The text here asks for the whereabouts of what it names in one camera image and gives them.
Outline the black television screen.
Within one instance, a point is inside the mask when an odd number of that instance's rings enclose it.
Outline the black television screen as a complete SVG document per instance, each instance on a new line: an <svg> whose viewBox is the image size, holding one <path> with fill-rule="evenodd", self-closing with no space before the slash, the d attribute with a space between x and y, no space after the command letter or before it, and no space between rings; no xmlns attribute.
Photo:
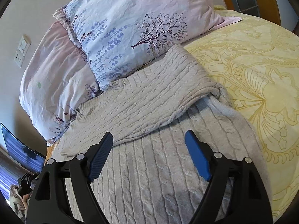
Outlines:
<svg viewBox="0 0 299 224"><path fill-rule="evenodd" d="M23 144L2 123L1 131L8 154L28 171L40 173L44 166L45 156Z"/></svg>

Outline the beige cable-knit sweater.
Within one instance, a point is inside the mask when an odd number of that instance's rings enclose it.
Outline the beige cable-knit sweater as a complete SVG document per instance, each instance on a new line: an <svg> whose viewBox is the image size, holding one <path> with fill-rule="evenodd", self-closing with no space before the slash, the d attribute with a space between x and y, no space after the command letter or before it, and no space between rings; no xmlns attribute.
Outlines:
<svg viewBox="0 0 299 224"><path fill-rule="evenodd" d="M180 45L81 104L52 156L70 160L110 132L113 148L91 185L108 221L188 223L208 185L187 150L188 130L227 158L251 158L272 193L254 127Z"/></svg>

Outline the pink floral pillow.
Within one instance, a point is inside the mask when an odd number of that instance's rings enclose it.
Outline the pink floral pillow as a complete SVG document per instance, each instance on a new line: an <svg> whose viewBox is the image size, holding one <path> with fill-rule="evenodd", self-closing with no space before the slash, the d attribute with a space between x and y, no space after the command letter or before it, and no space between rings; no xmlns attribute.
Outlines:
<svg viewBox="0 0 299 224"><path fill-rule="evenodd" d="M33 126L54 144L77 115L77 108L100 92L83 51L55 22L38 45L21 85L19 101Z"/></svg>

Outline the floral pillow with tree print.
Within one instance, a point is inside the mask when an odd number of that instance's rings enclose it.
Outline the floral pillow with tree print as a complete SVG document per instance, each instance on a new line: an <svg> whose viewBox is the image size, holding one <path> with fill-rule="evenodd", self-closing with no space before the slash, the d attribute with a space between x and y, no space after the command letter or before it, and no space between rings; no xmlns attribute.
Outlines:
<svg viewBox="0 0 299 224"><path fill-rule="evenodd" d="M71 0L53 16L86 55L101 90L175 44L240 21L217 14L213 0Z"/></svg>

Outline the yellow patterned bedspread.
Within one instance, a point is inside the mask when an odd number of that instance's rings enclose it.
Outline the yellow patterned bedspread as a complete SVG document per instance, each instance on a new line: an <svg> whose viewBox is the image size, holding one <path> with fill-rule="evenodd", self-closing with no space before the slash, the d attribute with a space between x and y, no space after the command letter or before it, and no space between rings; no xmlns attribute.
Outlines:
<svg viewBox="0 0 299 224"><path fill-rule="evenodd" d="M298 191L298 36L262 18L215 6L241 21L185 46L255 127L278 221Z"/></svg>

